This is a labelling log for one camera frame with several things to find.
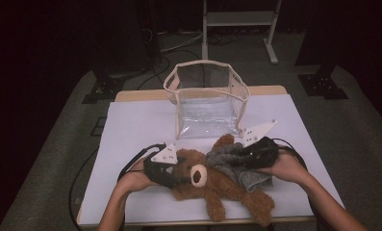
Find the white tag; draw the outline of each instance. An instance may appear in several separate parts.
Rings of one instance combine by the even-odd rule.
[[[178,163],[178,158],[176,157],[175,145],[173,143],[170,144],[157,155],[153,156],[151,161],[155,163],[176,165]]]
[[[243,131],[243,146],[249,145],[261,140],[266,133],[271,130],[274,125],[277,124],[277,120],[273,119],[272,122],[263,123],[254,127],[245,128]]]

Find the floor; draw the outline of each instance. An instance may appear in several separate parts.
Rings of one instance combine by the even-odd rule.
[[[266,33],[263,32],[212,39],[209,58],[233,66],[249,86],[284,86],[292,96],[346,209],[369,230],[382,230],[382,117],[362,93],[355,78],[339,66],[332,78],[348,99],[325,100],[306,94],[297,75],[314,73],[318,66],[294,66],[304,35],[274,35],[278,65],[272,65],[267,57],[263,46]],[[162,49],[168,49],[193,37],[189,34],[160,35],[160,44]],[[161,89],[161,80],[175,64],[200,57],[200,43],[163,54],[153,70],[127,80],[123,89]],[[95,103],[82,103],[95,81],[91,71],[82,76],[0,230],[76,230],[71,215],[77,216],[84,197],[95,161],[95,149],[112,101],[100,99]],[[258,230],[258,227],[218,225],[212,229]],[[125,230],[141,230],[141,227],[126,227]],[[207,230],[207,227],[174,226],[158,227],[157,230],[191,231]],[[316,230],[316,225],[313,222],[277,223],[275,230]]]

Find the black cable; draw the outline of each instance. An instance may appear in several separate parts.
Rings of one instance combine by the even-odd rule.
[[[308,168],[307,168],[307,165],[305,164],[305,161],[304,159],[301,157],[301,155],[298,154],[298,152],[295,151],[295,149],[293,148],[293,146],[287,142],[287,141],[284,141],[282,139],[272,139],[274,141],[282,141],[284,143],[286,143],[289,147],[287,146],[284,146],[284,147],[280,147],[279,149],[284,149],[284,150],[287,150],[287,151],[290,151],[292,152],[292,154],[295,156],[295,158],[301,163],[301,165],[308,171]],[[310,204],[310,208],[311,210],[313,211],[313,214],[314,214],[314,217],[316,217],[317,219],[317,222],[319,224],[321,224],[324,228],[326,228],[327,230],[335,230],[329,223],[328,221],[326,221],[322,215],[319,213],[319,211],[317,210],[317,208],[314,206],[313,202],[311,202],[311,199],[308,197],[308,202]]]
[[[161,85],[163,86],[164,85],[164,81],[161,79],[161,76],[160,74],[155,71],[155,65],[152,66],[152,73],[154,73],[154,75],[157,75],[158,77],[158,80],[160,81]]]
[[[144,169],[141,169],[141,170],[129,170],[129,171],[126,171],[125,173],[128,173],[128,172],[144,172]]]
[[[94,154],[98,152],[98,148],[99,148],[99,146],[97,146],[95,148],[95,150],[89,155],[89,157],[85,160],[85,162],[82,164],[80,169],[77,171],[77,174],[74,176],[73,182],[71,183],[70,189],[68,191],[68,212],[70,214],[70,218],[71,218],[71,221],[73,222],[74,227],[76,227],[76,229],[79,231],[82,231],[82,229],[80,228],[80,225],[77,223],[76,219],[74,218],[73,211],[71,210],[71,195],[72,195],[72,191],[74,188],[74,184],[76,183],[77,178],[79,177],[81,171],[83,170],[83,167],[85,167],[86,164],[91,159],[91,157],[94,156]]]
[[[225,46],[227,44],[236,42],[239,40],[237,35],[234,35],[235,38],[231,38],[230,36],[222,36],[222,35],[211,35],[209,36],[208,43],[212,46]]]
[[[139,160],[149,149],[152,149],[154,147],[157,147],[159,148],[160,150],[164,149],[165,145],[164,144],[154,144],[154,145],[150,145],[146,148],[144,148],[140,153],[138,153],[123,169],[122,171],[118,174],[118,177],[117,177],[117,182],[119,181],[119,179],[121,179],[121,177],[123,177],[126,173],[128,172],[136,172],[136,171],[143,171],[142,170],[128,170],[130,169],[130,167],[137,161]],[[124,230],[124,226],[125,226],[125,213],[124,213],[124,217],[122,218],[122,222],[121,222],[121,225],[119,227],[119,230],[122,229],[122,231]]]
[[[139,90],[146,82],[148,82],[149,80],[155,78],[155,77],[158,77],[160,74],[164,73],[165,71],[167,71],[170,67],[170,60],[166,57],[161,57],[163,59],[165,59],[167,61],[167,66],[164,70],[162,70],[161,72],[157,73],[157,74],[154,74],[152,75],[151,77],[147,78],[146,80],[144,80],[138,87],[137,87],[137,90]]]
[[[184,41],[182,42],[181,44],[179,45],[176,45],[174,47],[170,47],[170,48],[167,48],[167,49],[161,49],[161,53],[167,53],[167,52],[170,52],[170,51],[174,51],[176,49],[179,49],[179,48],[182,48],[182,47],[185,47],[185,46],[188,46],[188,45],[191,45],[197,41],[201,42],[201,39],[203,38],[202,34],[201,33],[197,33],[198,36],[194,37],[194,38],[191,38],[187,41]]]
[[[175,49],[175,50],[167,51],[166,53],[170,54],[170,53],[174,53],[174,52],[187,52],[187,53],[193,54],[197,60],[200,60],[200,57],[196,53],[191,52],[189,50],[176,50]]]

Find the brown teddy bear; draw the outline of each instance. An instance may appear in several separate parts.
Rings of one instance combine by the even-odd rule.
[[[213,146],[213,150],[233,142],[233,136],[222,136]],[[274,208],[274,201],[270,196],[260,189],[248,192],[228,175],[206,165],[205,154],[197,150],[180,149],[177,156],[180,161],[173,167],[172,174],[178,178],[190,177],[192,184],[175,186],[172,189],[175,199],[205,198],[208,215],[215,222],[225,220],[221,198],[240,201],[257,223],[262,226],[270,224],[271,210]]]

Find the transparent plastic container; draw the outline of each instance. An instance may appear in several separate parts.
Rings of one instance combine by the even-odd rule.
[[[178,64],[164,88],[176,105],[176,139],[242,134],[250,92],[231,65],[207,60]]]

